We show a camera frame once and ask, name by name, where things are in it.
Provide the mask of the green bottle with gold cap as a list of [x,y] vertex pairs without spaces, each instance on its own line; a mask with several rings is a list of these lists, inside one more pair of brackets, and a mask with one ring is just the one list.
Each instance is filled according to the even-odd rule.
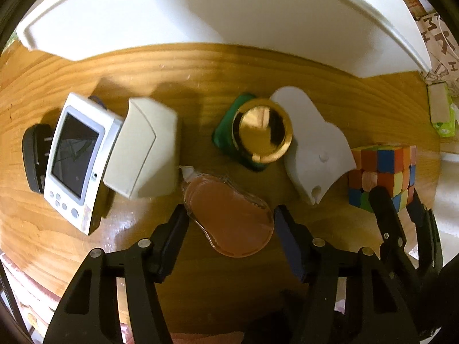
[[291,146],[293,125],[274,101],[250,93],[239,95],[212,133],[223,154],[253,172],[262,172]]

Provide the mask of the green tissue pack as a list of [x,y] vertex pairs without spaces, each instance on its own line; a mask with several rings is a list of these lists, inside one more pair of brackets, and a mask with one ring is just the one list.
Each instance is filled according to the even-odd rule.
[[441,138],[453,138],[456,130],[454,104],[445,82],[427,86],[430,121]]

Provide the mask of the multicolour rubik's cube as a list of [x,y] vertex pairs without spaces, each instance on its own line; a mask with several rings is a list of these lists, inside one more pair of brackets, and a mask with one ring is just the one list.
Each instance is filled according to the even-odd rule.
[[369,192],[385,188],[396,210],[412,202],[415,190],[417,147],[375,144],[352,149],[356,168],[348,172],[349,204],[371,212]]

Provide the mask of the patterned fabric bag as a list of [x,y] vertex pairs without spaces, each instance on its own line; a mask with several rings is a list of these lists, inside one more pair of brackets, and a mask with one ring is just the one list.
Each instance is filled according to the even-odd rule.
[[422,71],[427,84],[446,82],[458,90],[458,42],[438,13],[431,13],[417,20],[429,54],[431,69]]

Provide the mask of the white curved plastic piece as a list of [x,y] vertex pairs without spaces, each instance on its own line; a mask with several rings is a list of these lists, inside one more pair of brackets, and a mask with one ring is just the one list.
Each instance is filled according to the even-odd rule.
[[338,179],[356,168],[349,143],[303,90],[282,87],[271,100],[287,112],[293,125],[293,141],[284,155],[285,170],[299,195],[317,205]]

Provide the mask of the white screen gadget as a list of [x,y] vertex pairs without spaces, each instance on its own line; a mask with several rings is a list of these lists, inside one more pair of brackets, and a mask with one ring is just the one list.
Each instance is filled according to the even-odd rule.
[[50,146],[44,199],[83,234],[104,215],[107,162],[124,119],[82,95],[69,93]]

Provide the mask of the white plastic storage bin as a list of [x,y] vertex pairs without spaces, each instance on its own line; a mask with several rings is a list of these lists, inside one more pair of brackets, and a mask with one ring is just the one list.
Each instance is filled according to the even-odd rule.
[[231,44],[315,60],[368,78],[428,71],[403,0],[37,0],[21,43],[69,60],[157,44]]

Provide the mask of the black small device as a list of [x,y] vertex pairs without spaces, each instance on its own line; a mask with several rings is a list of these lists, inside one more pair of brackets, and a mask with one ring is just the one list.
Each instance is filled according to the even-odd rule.
[[47,162],[54,132],[49,124],[34,124],[26,129],[22,140],[23,165],[29,188],[44,193]]

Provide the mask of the beige plastic box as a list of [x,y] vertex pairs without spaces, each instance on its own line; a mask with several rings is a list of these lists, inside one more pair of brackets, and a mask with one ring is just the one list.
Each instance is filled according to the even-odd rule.
[[168,196],[177,186],[179,155],[177,112],[148,97],[130,98],[104,184],[130,200]]

